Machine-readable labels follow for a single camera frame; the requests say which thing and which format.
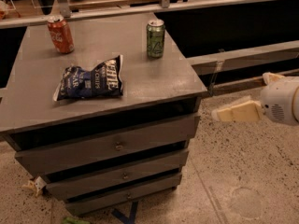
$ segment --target drawer knob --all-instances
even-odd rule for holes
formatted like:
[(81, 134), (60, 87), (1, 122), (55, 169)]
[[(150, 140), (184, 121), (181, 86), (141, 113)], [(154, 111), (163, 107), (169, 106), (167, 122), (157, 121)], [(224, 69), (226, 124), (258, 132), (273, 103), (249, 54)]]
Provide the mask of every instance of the drawer knob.
[(123, 173), (123, 175), (122, 175), (122, 179), (123, 179), (123, 180), (127, 180), (127, 179), (129, 179), (129, 175), (126, 174), (126, 173)]
[(128, 193), (127, 193), (127, 200), (130, 200), (130, 199), (132, 199), (132, 196), (131, 196), (131, 193), (128, 192)]
[(118, 150), (118, 151), (121, 151), (123, 149), (123, 146), (121, 145), (121, 142), (116, 142), (115, 149)]

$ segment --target drawer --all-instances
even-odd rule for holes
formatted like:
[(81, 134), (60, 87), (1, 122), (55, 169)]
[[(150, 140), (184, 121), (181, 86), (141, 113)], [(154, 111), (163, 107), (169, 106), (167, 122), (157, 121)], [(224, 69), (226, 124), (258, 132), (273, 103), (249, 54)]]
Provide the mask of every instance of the drawer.
[(80, 175), (61, 182), (50, 183), (47, 190), (58, 200), (70, 199), (88, 192), (125, 184), (149, 175), (180, 168), (186, 164), (188, 149), (153, 158), (134, 161), (113, 169)]
[(142, 185), (122, 189), (114, 193), (91, 197), (75, 203), (67, 203), (65, 207), (72, 215), (80, 216), (117, 203), (132, 201), (151, 193), (176, 187), (180, 183), (180, 180), (181, 173), (168, 175), (164, 178), (151, 180), (143, 183)]
[(128, 131), (105, 136), (90, 136), (73, 141), (38, 147), (16, 153), (16, 160), (32, 175), (47, 175), (85, 164), (159, 147), (195, 136), (194, 115), (164, 119)]

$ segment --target floor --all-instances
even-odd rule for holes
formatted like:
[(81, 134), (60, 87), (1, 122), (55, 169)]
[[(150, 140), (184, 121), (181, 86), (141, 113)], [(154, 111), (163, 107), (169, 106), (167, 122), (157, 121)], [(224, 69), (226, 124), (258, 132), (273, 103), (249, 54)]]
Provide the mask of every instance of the floor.
[[(299, 127), (272, 123), (221, 123), (210, 111), (260, 88), (206, 98), (176, 190), (97, 211), (80, 220), (97, 223), (299, 223)], [(0, 142), (0, 223), (58, 224), (71, 215), (49, 194), (23, 189), (31, 177)]]

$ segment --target red soda can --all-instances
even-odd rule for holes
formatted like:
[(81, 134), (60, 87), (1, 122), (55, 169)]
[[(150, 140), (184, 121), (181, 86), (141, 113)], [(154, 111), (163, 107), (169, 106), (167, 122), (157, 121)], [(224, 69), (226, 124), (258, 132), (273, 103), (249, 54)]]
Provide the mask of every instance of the red soda can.
[(61, 53), (70, 53), (74, 50), (74, 42), (69, 25), (63, 16), (52, 16), (48, 19), (48, 28), (52, 42)]

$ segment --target soda can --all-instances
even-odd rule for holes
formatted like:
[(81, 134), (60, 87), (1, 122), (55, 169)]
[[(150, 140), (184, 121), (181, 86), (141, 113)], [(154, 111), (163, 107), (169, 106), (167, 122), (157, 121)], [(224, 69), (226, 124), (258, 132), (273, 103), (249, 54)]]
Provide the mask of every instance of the soda can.
[(63, 16), (52, 16), (48, 19), (48, 28), (52, 42), (61, 53), (70, 53), (74, 50), (74, 42), (69, 25)]
[(148, 56), (159, 58), (164, 53), (165, 25), (162, 20), (150, 20), (147, 25)]

